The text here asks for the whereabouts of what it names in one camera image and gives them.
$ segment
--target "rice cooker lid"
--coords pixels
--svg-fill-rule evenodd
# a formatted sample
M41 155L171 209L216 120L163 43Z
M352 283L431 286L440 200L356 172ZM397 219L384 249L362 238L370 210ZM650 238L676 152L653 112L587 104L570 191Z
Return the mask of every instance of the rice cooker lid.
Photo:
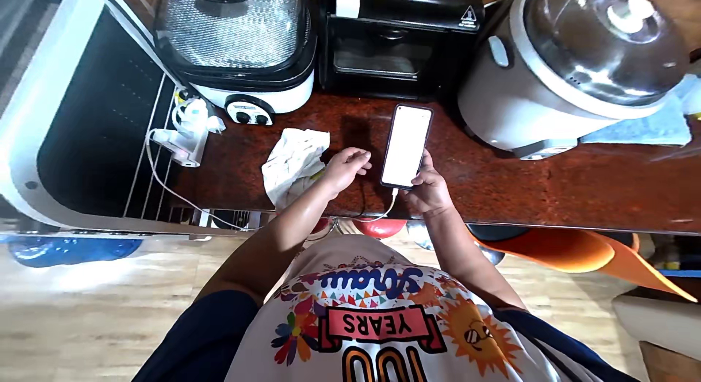
M548 67L609 103L653 103L688 68L679 31L648 0L526 0L524 23Z
M270 68L304 46L303 0L162 0L156 38L185 62L208 68Z

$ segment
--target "dark navy sleeve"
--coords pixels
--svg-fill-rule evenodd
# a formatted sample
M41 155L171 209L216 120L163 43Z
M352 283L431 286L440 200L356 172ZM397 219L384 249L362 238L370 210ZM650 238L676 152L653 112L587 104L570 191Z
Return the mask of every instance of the dark navy sleeve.
M258 306L241 291L200 298L173 324L133 379L221 382Z
M584 343L573 339L548 324L545 320L520 310L494 310L494 316L508 324L528 338L531 342L537 339L550 347L562 352L582 367L591 371L602 381L638 382L637 379L613 368L609 363Z

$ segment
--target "phone screen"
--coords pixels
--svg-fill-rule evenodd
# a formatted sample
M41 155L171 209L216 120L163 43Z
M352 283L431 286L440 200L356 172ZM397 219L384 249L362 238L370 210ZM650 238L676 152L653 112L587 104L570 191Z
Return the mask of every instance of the phone screen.
M392 119L392 133L382 169L383 185L411 188L421 156L433 111L425 108L399 106Z

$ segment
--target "toaster oven door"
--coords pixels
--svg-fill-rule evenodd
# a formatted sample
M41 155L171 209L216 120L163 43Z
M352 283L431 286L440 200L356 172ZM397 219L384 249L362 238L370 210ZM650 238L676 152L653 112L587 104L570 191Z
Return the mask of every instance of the toaster oven door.
M439 48L441 32L356 19L330 19L333 71L419 81Z

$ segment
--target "countertop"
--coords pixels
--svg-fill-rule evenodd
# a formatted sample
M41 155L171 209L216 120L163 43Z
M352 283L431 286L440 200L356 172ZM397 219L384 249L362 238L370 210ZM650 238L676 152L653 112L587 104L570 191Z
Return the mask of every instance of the countertop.
M331 201L326 214L379 216L391 200L379 176L397 103L315 92L300 109L278 115L273 126L227 120L222 135L207 139L202 165L183 169L175 190L202 208L273 210L261 165L282 130L329 131L322 160L355 146L372 152L373 168ZM440 104L422 105L434 109L427 148L466 222L701 233L699 122L691 123L694 141L684 148L588 144L525 162L470 138L459 116ZM420 216L398 198L389 218Z

